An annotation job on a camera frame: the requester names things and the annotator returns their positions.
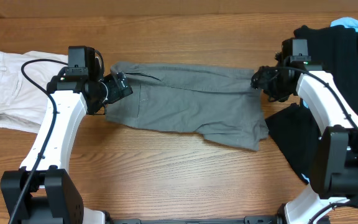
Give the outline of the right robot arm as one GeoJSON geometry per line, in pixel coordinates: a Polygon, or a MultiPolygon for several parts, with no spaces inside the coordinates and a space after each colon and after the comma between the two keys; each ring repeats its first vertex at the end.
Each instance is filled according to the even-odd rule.
{"type": "Polygon", "coordinates": [[[358,115],[335,86],[333,76],[312,61],[305,39],[287,39],[275,56],[277,65],[263,66],[251,79],[270,102],[298,95],[320,133],[309,184],[296,199],[281,205],[274,216],[249,216],[245,223],[329,223],[328,213],[355,208],[358,199],[358,115]]]}

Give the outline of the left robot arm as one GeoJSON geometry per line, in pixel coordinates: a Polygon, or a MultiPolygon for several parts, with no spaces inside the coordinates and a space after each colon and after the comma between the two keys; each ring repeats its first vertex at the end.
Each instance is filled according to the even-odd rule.
{"type": "Polygon", "coordinates": [[[132,94],[127,77],[104,74],[101,53],[70,46],[68,61],[45,88],[25,79],[48,98],[35,142],[18,170],[5,171],[0,188],[14,223],[112,223],[108,212],[86,208],[68,170],[76,133],[86,115],[132,94]]]}

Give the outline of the grey shorts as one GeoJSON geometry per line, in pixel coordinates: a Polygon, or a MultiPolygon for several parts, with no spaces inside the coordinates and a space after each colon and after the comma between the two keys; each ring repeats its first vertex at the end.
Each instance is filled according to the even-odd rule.
{"type": "Polygon", "coordinates": [[[132,128],[201,134],[219,144],[258,150],[267,138],[253,70],[169,63],[118,62],[133,93],[108,106],[106,119],[132,128]]]}

